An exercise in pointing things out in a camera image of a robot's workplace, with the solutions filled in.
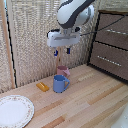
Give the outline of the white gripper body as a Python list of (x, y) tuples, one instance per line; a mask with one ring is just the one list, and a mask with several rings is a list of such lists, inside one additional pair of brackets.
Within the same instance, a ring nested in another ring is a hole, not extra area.
[(80, 40), (80, 34), (78, 32), (71, 33), (69, 35), (62, 34), (60, 31), (53, 31), (47, 33), (47, 45), (49, 47), (60, 47), (66, 45), (77, 44)]

